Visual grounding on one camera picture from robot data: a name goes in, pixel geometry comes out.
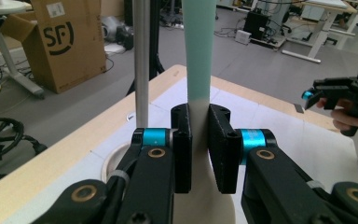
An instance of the gray floor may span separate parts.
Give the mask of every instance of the gray floor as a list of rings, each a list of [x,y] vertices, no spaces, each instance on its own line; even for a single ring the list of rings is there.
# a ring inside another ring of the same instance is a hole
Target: gray floor
[[[215,23],[216,31],[235,27],[237,21],[245,16],[224,9],[218,9],[217,12],[219,20]],[[298,27],[298,24],[292,23],[291,26]],[[296,28],[294,33],[305,36],[312,27],[303,25]],[[320,49],[317,57],[322,60],[321,64],[303,61],[254,44],[244,46],[231,37],[216,36],[213,45],[213,75],[284,101],[303,105],[301,93],[312,85],[314,79],[357,76],[358,27],[355,33],[356,37],[330,35],[339,42],[336,47],[326,45]],[[186,65],[184,46],[183,30],[160,28],[159,55],[165,68],[174,64]],[[308,47],[289,42],[282,49],[303,53],[309,50]],[[12,51],[12,56],[16,62],[25,59],[22,50]],[[110,59],[114,66],[105,74],[62,94],[46,91],[45,100],[34,98],[11,79],[4,77],[0,94],[0,117],[20,120],[29,135],[48,146],[53,145],[125,97],[134,76],[133,50],[113,55]],[[107,67],[112,65],[108,61],[106,64]],[[354,140],[358,150],[358,134]],[[32,148],[21,144],[0,161],[0,172],[9,173],[33,156]]]

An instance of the person's hand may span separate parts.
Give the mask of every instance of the person's hand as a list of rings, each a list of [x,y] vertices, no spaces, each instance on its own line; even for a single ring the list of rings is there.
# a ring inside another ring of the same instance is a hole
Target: person's hand
[[[323,108],[326,104],[327,99],[322,98],[316,106]],[[353,102],[349,100],[340,99],[338,100],[336,109],[331,111],[331,117],[333,118],[333,124],[336,128],[341,131],[347,131],[351,126],[358,127],[358,118],[354,118],[348,115],[348,112],[353,107]]]

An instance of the sf logo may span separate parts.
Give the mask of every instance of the sf logo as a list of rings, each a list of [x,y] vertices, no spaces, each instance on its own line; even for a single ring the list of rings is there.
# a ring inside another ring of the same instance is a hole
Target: sf logo
[[[48,39],[48,47],[50,48],[48,53],[50,55],[63,54],[74,44],[74,29],[69,21],[65,25],[46,27],[43,34]]]

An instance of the teal joint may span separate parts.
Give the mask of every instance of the teal joint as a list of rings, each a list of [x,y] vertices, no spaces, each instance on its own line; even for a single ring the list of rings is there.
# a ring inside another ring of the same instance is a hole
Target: teal joint
[[[242,133],[242,160],[241,165],[246,165],[249,151],[255,147],[266,147],[266,138],[259,129],[241,129]]]
[[[166,129],[147,128],[144,130],[144,146],[165,147]]]
[[[313,93],[310,91],[304,91],[302,98],[303,100],[308,100],[311,96],[313,96]]]

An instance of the white desk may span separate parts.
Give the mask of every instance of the white desk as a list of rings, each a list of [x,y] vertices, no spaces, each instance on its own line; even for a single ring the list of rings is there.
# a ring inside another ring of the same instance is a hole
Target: white desk
[[[293,56],[293,57],[297,57],[300,59],[304,59],[304,60],[307,60],[307,61],[310,61],[313,63],[320,63],[321,60],[315,58],[316,54],[318,53],[322,44],[327,39],[328,32],[329,32],[330,27],[333,24],[334,19],[336,18],[337,14],[342,13],[342,12],[356,13],[356,10],[346,2],[343,2],[343,4],[345,4],[347,6],[347,8],[343,8],[343,7],[341,7],[341,5],[339,5],[339,7],[331,7],[331,6],[327,6],[324,4],[318,4],[318,3],[313,3],[313,2],[303,2],[301,4],[305,5],[305,6],[324,8],[324,15],[321,17],[318,24],[316,25],[315,30],[313,31],[313,34],[312,34],[312,37],[311,37],[309,43],[299,41],[299,40],[294,40],[291,38],[287,38],[288,41],[311,47],[310,52],[308,55],[302,55],[302,54],[294,53],[292,51],[283,50],[282,53]]]
[[[337,32],[337,33],[344,34],[344,35],[356,35],[352,31],[358,22],[358,5],[356,7],[356,10],[357,10],[357,13],[352,13],[350,19],[347,22],[347,24],[349,26],[346,31],[341,31],[341,30],[337,30],[337,29],[330,29],[330,31]]]
[[[150,82],[150,127],[170,127],[171,108],[186,102],[185,76],[186,68],[176,65]],[[231,110],[234,128],[271,129],[279,146],[326,190],[338,181],[358,182],[354,144],[330,131],[336,131],[331,118],[297,113],[291,104],[216,77],[211,100]],[[126,115],[133,110],[131,94],[0,180],[0,223],[29,223],[72,183],[100,179],[104,159],[131,139],[135,121]],[[246,223],[240,206],[244,172],[242,166],[233,195],[237,223]]]
[[[11,0],[3,0],[3,5],[0,5],[0,15],[17,13],[25,11],[26,5],[23,2],[11,1]],[[5,43],[5,39],[0,33],[0,50],[2,52],[2,56],[5,59],[7,64],[6,72],[9,73],[10,77],[20,83],[24,88],[33,93],[35,96],[39,98],[44,98],[44,91],[42,88],[34,84],[30,79],[25,77],[23,74],[17,71],[16,65],[13,63],[13,60],[10,56],[10,52]]]

